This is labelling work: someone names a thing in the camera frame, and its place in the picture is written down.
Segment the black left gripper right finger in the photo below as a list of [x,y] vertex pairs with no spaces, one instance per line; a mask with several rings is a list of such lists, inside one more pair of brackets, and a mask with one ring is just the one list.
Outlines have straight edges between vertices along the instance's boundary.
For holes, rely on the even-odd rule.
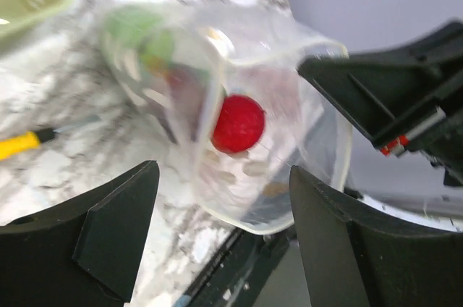
[[386,214],[301,167],[289,178],[312,306],[460,306],[462,234]]

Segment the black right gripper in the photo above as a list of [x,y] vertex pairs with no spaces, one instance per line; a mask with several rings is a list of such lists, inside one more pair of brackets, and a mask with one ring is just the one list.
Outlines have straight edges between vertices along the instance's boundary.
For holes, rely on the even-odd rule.
[[298,73],[383,155],[419,152],[462,186],[462,22],[395,49],[309,56]]

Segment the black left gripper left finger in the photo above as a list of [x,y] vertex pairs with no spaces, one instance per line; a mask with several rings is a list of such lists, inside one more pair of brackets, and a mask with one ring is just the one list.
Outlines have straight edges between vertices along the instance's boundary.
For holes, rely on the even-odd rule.
[[132,300],[159,182],[144,161],[104,185],[1,228],[3,306]]

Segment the red tomato toy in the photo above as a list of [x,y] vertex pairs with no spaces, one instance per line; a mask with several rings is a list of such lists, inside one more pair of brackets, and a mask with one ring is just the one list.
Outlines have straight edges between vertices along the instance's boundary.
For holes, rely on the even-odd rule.
[[211,143],[225,154],[238,154],[252,148],[261,138],[266,113],[249,96],[230,95],[224,99]]

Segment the clear zip top bag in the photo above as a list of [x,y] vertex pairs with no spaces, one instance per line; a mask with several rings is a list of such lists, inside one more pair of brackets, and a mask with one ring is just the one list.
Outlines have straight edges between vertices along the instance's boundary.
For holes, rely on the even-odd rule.
[[346,57],[338,41],[262,7],[145,2],[105,13],[101,52],[209,214],[256,235],[286,229],[294,165],[344,189],[352,126],[297,72]]

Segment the green striped watermelon toy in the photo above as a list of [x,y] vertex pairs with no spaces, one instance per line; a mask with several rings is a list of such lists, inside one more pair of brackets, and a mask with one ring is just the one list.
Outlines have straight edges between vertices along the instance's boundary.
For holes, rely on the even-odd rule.
[[165,21],[157,6],[151,4],[126,4],[112,9],[102,24],[103,55],[112,59],[118,51],[133,49],[145,64],[155,59],[170,62],[174,37]]

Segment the dark red apple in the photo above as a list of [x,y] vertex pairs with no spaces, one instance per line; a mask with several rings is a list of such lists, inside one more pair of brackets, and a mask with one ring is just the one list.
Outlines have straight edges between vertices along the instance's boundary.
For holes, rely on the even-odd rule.
[[173,99],[181,105],[200,105],[205,95],[207,72],[186,64],[172,64],[165,74]]

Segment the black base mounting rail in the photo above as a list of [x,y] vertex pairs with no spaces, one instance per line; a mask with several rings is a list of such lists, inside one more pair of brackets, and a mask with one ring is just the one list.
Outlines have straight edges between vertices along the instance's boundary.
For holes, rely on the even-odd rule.
[[233,229],[173,306],[252,306],[296,240],[293,226],[274,235]]

